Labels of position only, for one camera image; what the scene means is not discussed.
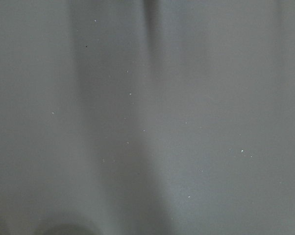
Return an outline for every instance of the gray backdrop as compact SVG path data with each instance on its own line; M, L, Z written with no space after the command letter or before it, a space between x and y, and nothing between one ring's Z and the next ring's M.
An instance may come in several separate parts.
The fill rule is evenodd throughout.
M0 0L0 231L295 235L295 0Z

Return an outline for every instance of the gray surface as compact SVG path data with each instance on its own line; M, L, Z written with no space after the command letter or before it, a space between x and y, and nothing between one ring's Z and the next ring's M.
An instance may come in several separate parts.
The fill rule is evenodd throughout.
M0 230L59 223L295 235L295 0L0 0Z

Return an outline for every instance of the gray fabric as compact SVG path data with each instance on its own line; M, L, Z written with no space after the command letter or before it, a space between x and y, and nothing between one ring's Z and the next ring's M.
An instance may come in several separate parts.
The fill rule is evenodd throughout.
M0 218L295 235L295 0L0 0Z

